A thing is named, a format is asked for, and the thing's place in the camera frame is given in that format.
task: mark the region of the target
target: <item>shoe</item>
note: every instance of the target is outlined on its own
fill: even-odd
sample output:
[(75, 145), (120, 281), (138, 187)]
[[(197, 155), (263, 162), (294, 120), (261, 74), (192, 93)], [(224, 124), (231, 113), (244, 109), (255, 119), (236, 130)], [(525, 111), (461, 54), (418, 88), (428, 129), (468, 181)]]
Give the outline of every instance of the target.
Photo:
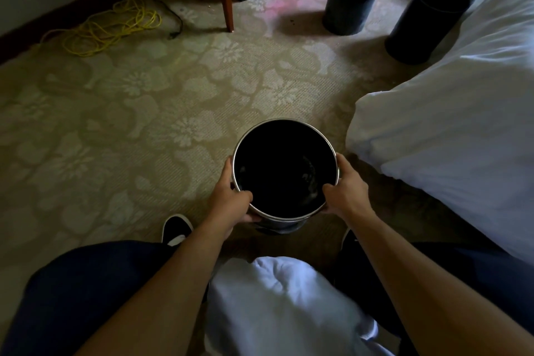
[(354, 232), (350, 228), (347, 228), (345, 231), (345, 235), (343, 235), (343, 240), (341, 241), (341, 250), (345, 247), (345, 245), (350, 245), (351, 243), (357, 242), (358, 239), (356, 238), (356, 235), (354, 235)]
[(187, 217), (182, 214), (174, 214), (165, 221), (161, 243), (176, 246), (190, 236), (191, 232), (193, 232), (193, 226)]

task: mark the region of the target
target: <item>white duvet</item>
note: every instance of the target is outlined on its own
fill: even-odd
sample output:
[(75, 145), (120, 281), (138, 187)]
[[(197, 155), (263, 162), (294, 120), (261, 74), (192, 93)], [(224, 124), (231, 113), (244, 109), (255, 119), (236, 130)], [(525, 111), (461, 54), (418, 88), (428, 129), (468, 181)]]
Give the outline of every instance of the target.
[(347, 149), (534, 264), (534, 0), (484, 0), (443, 60), (362, 97)]

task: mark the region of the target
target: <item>forearm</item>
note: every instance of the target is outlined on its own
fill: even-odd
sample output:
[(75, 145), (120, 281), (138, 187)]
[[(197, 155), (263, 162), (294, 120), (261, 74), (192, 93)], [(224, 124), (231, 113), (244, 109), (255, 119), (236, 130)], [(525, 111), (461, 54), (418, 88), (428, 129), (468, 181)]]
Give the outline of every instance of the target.
[(349, 215), (353, 229), (418, 352), (519, 355), (534, 338), (374, 215)]
[(77, 352), (183, 355), (225, 231), (201, 225)]

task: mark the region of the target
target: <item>patterned carpet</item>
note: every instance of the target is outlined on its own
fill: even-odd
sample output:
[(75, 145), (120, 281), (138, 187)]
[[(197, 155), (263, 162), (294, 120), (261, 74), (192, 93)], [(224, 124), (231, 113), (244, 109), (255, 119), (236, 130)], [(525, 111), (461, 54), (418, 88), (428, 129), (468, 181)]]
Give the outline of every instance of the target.
[[(235, 3), (233, 34), (221, 30), (217, 0), (166, 1), (185, 21), (175, 40), (166, 17), (91, 58), (51, 40), (0, 68), (0, 332), (30, 275), (61, 253), (157, 241), (174, 212), (198, 224), (224, 158), (252, 125), (297, 118), (343, 151), (356, 100), (424, 69), (383, 47), (409, 0), (376, 0), (364, 31), (349, 37), (323, 29), (326, 0)], [(352, 160), (378, 213), (408, 238), (477, 239), (436, 200)], [(328, 275), (343, 232), (331, 216), (281, 238), (243, 226), (223, 252), (294, 256)]]

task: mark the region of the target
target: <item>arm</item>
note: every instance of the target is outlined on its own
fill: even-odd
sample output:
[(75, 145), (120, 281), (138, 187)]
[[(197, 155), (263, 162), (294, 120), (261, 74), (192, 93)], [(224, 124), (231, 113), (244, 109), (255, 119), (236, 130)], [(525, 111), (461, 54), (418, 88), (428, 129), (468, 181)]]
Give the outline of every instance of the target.
[(233, 191), (226, 160), (205, 221), (161, 269), (78, 350), (76, 356), (185, 355), (224, 240), (247, 215), (250, 191)]
[(380, 220), (367, 184), (337, 161), (343, 178), (323, 187), (328, 210), (354, 231), (421, 356), (534, 354), (534, 337)]

